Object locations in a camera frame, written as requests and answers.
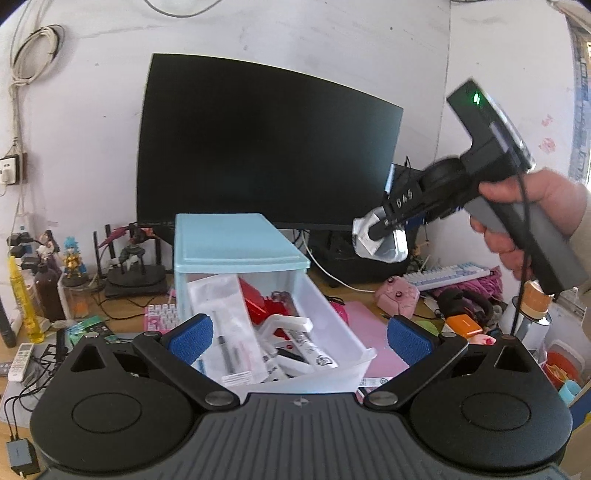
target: anime figurine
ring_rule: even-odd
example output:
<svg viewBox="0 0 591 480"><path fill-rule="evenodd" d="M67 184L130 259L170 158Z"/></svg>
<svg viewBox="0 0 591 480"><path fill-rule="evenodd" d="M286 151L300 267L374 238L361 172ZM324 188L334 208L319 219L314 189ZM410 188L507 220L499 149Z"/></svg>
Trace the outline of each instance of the anime figurine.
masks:
<svg viewBox="0 0 591 480"><path fill-rule="evenodd" d="M64 256L66 278L63 284L66 287L78 287L88 281L88 273L78 250L78 242L73 236L69 236L64 242L64 248L66 249Z"/></svg>
<svg viewBox="0 0 591 480"><path fill-rule="evenodd" d="M61 269L57 265L56 255L60 252L60 246L53 238L51 230L45 230L39 237L39 247L37 248L37 254L43 260L49 268L54 270L58 275L61 275Z"/></svg>
<svg viewBox="0 0 591 480"><path fill-rule="evenodd" d="M155 238L154 231L151 228L140 228L133 223L129 224L129 242L119 254L119 265L122 274L125 274L123 264L128 262L127 269L129 270L132 257L135 255L140 264L142 275L145 275L144 254L146 250L140 244L144 243L148 238Z"/></svg>

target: brown bottle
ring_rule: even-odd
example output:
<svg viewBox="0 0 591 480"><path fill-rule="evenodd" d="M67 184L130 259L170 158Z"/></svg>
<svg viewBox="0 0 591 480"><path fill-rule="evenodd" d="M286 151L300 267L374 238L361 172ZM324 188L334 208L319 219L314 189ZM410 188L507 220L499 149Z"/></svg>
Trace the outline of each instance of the brown bottle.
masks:
<svg viewBox="0 0 591 480"><path fill-rule="evenodd" d="M57 292L58 280L57 273L48 268L46 263L39 265L35 274L35 286L41 301L41 308L43 308L45 317L51 322L66 318L64 310L61 308L60 295Z"/></svg>

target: finger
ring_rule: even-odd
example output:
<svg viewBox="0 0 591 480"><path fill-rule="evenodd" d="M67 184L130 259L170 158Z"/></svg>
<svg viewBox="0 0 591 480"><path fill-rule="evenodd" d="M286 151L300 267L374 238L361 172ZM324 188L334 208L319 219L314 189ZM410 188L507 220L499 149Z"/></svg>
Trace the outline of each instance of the finger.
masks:
<svg viewBox="0 0 591 480"><path fill-rule="evenodd" d="M499 255L501 262L505 268L514 271L521 271L523 267L523 250L515 250L506 254ZM527 266L531 265L531 259L528 261Z"/></svg>
<svg viewBox="0 0 591 480"><path fill-rule="evenodd" d="M484 241L488 246L488 250L494 254L506 254L515 250L513 240L505 233L495 233L487 230L484 232Z"/></svg>
<svg viewBox="0 0 591 480"><path fill-rule="evenodd" d="M547 194L548 186L556 176L550 170L540 170L535 173L524 175L525 191L530 202L537 202ZM483 181L478 190L481 195L500 203L521 202L521 189L516 177L511 177L498 183Z"/></svg>
<svg viewBox="0 0 591 480"><path fill-rule="evenodd" d="M527 280L530 280L533 275L534 275L534 273L531 271L531 268L528 268L525 278ZM521 281L521 270L513 270L513 276L515 277L516 280Z"/></svg>
<svg viewBox="0 0 591 480"><path fill-rule="evenodd" d="M474 230L475 232L478 232L478 233L486 232L486 227L484 225L482 225L474 217L470 217L470 226L472 227L472 230Z"/></svg>

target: plastic bag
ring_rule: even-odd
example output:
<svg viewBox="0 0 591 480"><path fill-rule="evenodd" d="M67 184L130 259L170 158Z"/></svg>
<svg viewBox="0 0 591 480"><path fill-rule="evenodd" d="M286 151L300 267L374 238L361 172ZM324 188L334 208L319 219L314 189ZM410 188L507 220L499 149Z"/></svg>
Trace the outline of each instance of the plastic bag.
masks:
<svg viewBox="0 0 591 480"><path fill-rule="evenodd" d="M220 274L188 283L194 312L209 315L213 343L193 363L228 389L261 383L268 376L236 274Z"/></svg>
<svg viewBox="0 0 591 480"><path fill-rule="evenodd" d="M363 218L353 220L353 247L362 258L395 263L406 260L408 245L406 231L397 228L380 240L371 240L368 230L386 216L383 207L374 208Z"/></svg>

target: black monitor screen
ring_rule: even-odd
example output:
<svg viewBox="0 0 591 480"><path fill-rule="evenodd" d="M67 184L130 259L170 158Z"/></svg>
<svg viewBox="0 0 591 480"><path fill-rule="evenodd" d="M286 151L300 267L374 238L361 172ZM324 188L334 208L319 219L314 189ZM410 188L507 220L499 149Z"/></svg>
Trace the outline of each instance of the black monitor screen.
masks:
<svg viewBox="0 0 591 480"><path fill-rule="evenodd" d="M350 229L381 201L401 118L398 106L302 73L155 54L138 221L258 212L279 228Z"/></svg>

